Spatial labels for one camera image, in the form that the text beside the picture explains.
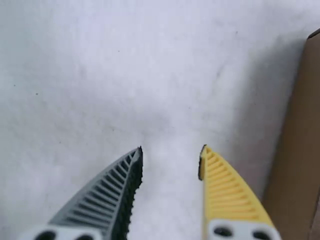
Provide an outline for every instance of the brown cardboard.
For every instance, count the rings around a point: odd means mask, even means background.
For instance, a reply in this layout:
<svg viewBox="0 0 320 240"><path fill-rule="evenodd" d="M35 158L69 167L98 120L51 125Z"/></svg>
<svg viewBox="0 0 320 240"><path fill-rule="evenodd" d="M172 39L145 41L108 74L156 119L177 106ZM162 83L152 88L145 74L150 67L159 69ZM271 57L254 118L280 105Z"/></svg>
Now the brown cardboard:
<svg viewBox="0 0 320 240"><path fill-rule="evenodd" d="M320 34L316 31L304 46L262 200L283 240L307 240L311 226L314 236L319 228L320 236L320 217L314 219L319 188Z"/></svg>

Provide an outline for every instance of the white surface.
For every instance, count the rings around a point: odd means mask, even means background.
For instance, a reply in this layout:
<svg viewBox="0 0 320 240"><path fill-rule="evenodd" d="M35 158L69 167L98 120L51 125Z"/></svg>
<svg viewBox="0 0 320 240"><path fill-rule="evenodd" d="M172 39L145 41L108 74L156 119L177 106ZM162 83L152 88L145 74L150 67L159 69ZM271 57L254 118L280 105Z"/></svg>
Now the white surface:
<svg viewBox="0 0 320 240"><path fill-rule="evenodd" d="M262 195L320 1L0 0L0 236L142 145L130 240L201 237L209 144Z"/></svg>
<svg viewBox="0 0 320 240"><path fill-rule="evenodd" d="M258 240L254 237L254 233L260 232L266 234L271 240L281 240L278 231L265 223L232 221L225 219L214 219L207 226L207 240L226 240L225 236L215 234L215 229L225 228L231 232L228 236L229 240Z"/></svg>

